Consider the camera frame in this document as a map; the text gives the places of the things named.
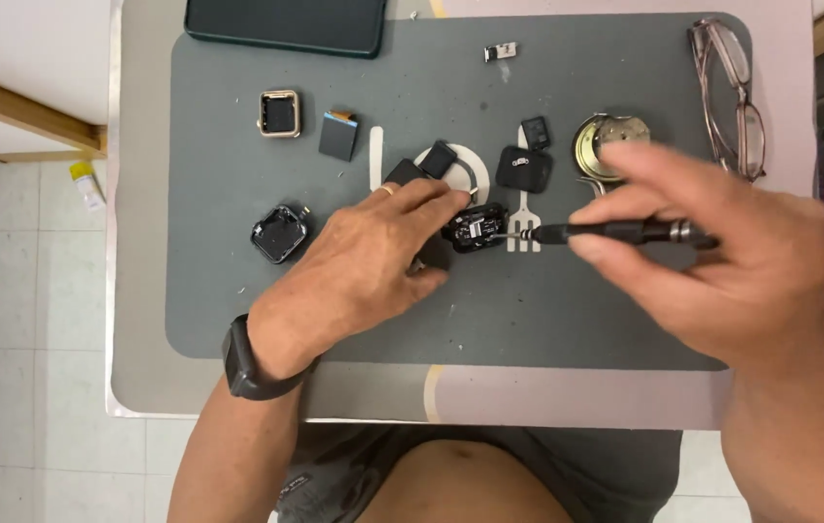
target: glasses frame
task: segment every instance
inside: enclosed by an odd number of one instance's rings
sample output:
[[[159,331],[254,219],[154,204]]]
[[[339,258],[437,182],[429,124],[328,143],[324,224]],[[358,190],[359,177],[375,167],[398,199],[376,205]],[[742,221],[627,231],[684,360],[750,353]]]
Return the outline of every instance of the glasses frame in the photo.
[[[727,35],[730,35],[728,41],[734,45],[738,45],[738,49],[729,49],[726,46],[725,39],[722,37],[724,31],[727,31]],[[751,103],[750,91],[748,90],[751,81],[750,66],[748,64],[744,71],[739,72],[734,59],[731,57],[732,53],[744,55],[744,49],[741,47],[741,43],[738,41],[734,32],[717,18],[700,19],[693,24],[692,28],[687,30],[687,33],[690,38],[690,44],[693,47],[693,57],[697,66],[699,87],[702,90],[706,128],[708,129],[709,141],[712,144],[712,153],[715,156],[715,160],[723,169],[729,172],[732,172],[732,165],[736,166],[735,172],[737,172],[741,178],[747,180],[749,183],[754,183],[757,178],[767,175],[763,169],[767,155],[767,143],[761,112]],[[738,93],[738,103],[735,107],[735,117],[738,125],[737,151],[729,146],[725,137],[721,134],[719,125],[716,123],[715,115],[712,113],[709,90],[709,66],[711,65],[710,58],[712,57],[713,49],[719,56],[731,87]],[[754,172],[750,170],[750,165],[747,162],[747,151],[751,146],[751,144],[747,142],[749,139],[747,128],[748,112],[756,115],[760,128],[759,146],[761,147],[761,161]]]

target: gray cloth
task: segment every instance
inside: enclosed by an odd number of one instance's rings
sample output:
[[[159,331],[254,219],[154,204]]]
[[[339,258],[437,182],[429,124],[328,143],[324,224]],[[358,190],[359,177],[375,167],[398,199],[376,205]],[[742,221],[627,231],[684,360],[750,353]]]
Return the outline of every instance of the gray cloth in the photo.
[[[406,452],[452,439],[511,454],[575,523],[651,523],[677,487],[682,437],[680,431],[303,424],[276,509],[280,523],[351,523]]]

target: screwdriver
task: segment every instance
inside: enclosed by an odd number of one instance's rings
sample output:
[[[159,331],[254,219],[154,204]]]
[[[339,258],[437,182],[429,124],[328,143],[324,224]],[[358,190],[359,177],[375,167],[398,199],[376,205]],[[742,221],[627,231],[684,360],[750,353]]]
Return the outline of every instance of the screwdriver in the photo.
[[[615,220],[587,225],[542,225],[522,232],[496,234],[494,238],[532,240],[542,245],[566,245],[571,236],[579,234],[597,234],[631,245],[666,242],[690,245],[700,250],[720,245],[718,238],[703,231],[690,220],[661,221],[653,218]]]

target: eyeglasses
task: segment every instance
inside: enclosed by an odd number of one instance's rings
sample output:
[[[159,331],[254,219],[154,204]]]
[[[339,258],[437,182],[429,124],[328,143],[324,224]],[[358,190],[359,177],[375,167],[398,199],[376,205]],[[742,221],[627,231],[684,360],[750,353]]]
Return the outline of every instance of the eyeglasses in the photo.
[[[751,103],[750,92],[747,90],[751,81],[751,67],[747,61],[747,54],[734,32],[716,18],[697,21],[688,29],[688,33],[697,63],[706,127],[715,160],[725,170],[737,169],[737,174],[741,178],[754,183],[757,178],[766,176],[763,170],[766,142],[761,113]],[[738,104],[735,109],[738,124],[737,151],[728,145],[712,114],[708,78],[712,49],[718,52],[731,86],[738,91]]]

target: black smartwatch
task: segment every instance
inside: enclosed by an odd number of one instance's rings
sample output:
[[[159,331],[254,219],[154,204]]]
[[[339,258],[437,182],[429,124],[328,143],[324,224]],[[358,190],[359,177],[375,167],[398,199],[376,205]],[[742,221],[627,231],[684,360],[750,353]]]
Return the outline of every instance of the black smartwatch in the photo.
[[[291,378],[272,381],[261,378],[260,366],[254,357],[254,350],[247,336],[247,315],[239,315],[232,322],[232,327],[225,336],[221,347],[225,359],[225,374],[228,376],[228,388],[232,396],[266,401],[281,398],[302,383],[306,374],[313,372],[319,357],[309,367]]]

